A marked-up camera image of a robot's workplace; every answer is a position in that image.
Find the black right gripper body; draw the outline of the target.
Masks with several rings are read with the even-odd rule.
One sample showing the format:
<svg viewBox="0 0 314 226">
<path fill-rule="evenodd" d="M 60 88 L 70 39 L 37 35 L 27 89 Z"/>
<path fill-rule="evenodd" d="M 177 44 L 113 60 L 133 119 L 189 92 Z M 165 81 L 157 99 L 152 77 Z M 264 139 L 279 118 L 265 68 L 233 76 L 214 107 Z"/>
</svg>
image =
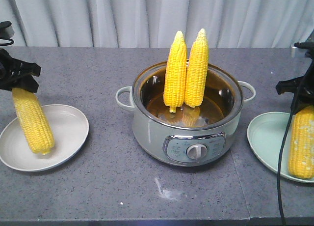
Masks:
<svg viewBox="0 0 314 226">
<path fill-rule="evenodd" d="M 307 57 L 312 60 L 306 73 L 287 81 L 279 81 L 276 85 L 278 94 L 293 93 L 291 112 L 299 112 L 303 108 L 314 104 L 314 44 L 294 43 L 291 46 L 292 57 Z"/>
</svg>

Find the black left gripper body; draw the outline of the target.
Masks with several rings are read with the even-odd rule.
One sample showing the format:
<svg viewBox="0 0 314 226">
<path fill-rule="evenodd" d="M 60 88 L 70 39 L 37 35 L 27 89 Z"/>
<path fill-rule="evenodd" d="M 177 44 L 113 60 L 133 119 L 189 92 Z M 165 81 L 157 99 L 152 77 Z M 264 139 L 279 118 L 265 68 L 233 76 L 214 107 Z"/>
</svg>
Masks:
<svg viewBox="0 0 314 226">
<path fill-rule="evenodd" d="M 39 84 L 32 76 L 40 76 L 41 67 L 13 58 L 5 49 L 0 50 L 0 89 L 11 91 L 22 88 L 36 93 Z"/>
</svg>

